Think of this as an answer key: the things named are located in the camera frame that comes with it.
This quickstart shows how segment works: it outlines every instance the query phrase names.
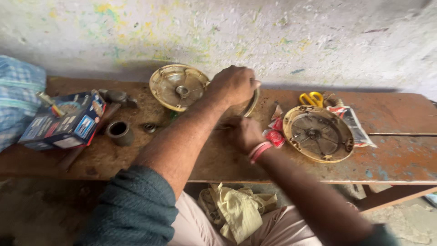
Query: man's right hand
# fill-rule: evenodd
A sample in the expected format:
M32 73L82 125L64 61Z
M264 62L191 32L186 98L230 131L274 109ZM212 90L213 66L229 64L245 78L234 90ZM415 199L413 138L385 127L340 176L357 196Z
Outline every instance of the man's right hand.
M214 76L204 98L214 98L230 107L249 100L260 86L252 69L232 65Z
M235 116L229 118L227 124L233 127L232 142L243 154L249 154L253 148L266 141L261 125L252 118Z

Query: concrete floor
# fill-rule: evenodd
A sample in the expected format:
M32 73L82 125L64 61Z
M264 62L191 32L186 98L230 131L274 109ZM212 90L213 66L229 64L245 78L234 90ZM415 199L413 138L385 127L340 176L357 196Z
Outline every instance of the concrete floor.
M71 245L105 184L56 179L0 180L0 246ZM243 186L225 185L236 189ZM290 204L273 184L247 185L254 193L276 193L279 206ZM206 186L188 184L186 191L195 196ZM419 198L365 214L365 217L377 223L388 223L403 246L437 246L437 210Z

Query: light pink pants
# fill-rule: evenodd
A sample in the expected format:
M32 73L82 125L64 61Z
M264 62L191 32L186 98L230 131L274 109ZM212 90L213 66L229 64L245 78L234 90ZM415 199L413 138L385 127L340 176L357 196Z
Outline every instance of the light pink pants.
M176 202L179 214L171 225L174 237L169 246L224 246L235 245L215 229L196 201L185 192ZM242 246L321 246L309 226L294 206L283 207L262 215L263 225Z

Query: yellow cloth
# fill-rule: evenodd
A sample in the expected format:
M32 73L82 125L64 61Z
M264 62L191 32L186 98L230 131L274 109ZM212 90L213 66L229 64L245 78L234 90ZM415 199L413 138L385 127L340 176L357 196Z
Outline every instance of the yellow cloth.
M254 194L249 187L234 190L211 183L198 199L208 219L223 225L220 233L237 244L263 224L261 215L276 209L276 203L276 194Z

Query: blue checkered cloth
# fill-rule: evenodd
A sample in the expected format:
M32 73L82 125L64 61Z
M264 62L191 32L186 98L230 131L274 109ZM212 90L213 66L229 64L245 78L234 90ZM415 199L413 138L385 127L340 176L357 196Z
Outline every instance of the blue checkered cloth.
M41 102L35 96L45 90L45 70L0 55L0 152L18 141Z

